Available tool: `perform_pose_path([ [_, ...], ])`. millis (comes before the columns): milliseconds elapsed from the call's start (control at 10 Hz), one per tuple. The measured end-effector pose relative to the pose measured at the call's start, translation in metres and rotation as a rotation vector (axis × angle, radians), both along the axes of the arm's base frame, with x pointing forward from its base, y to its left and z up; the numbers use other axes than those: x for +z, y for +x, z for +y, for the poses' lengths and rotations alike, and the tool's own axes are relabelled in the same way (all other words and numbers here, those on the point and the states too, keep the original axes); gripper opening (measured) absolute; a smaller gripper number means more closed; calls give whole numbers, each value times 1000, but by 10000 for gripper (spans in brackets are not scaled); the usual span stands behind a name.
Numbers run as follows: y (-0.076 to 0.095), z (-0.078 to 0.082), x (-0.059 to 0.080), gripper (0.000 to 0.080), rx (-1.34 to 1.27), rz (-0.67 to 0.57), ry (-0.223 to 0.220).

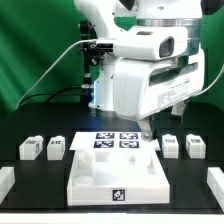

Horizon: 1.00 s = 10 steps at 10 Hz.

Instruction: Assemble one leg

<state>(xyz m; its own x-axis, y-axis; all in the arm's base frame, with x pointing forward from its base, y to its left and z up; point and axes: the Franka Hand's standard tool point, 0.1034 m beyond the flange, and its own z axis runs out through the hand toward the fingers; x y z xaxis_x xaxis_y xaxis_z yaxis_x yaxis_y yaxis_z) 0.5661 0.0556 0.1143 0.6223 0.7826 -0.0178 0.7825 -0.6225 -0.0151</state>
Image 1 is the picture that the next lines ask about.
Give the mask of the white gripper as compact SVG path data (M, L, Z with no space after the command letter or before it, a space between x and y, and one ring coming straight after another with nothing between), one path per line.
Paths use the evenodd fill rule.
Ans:
M113 107L123 118L138 121L143 140L152 140L150 116L172 106L170 122L180 126L186 108L184 100L202 90L204 52L186 58L156 62L120 59L113 75Z

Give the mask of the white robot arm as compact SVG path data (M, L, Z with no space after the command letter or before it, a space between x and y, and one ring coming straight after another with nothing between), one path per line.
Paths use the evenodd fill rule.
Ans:
M142 138L152 116L166 108L178 119L186 101L203 92L201 20L224 0L73 0L93 26L91 57L100 64L94 111L136 121Z

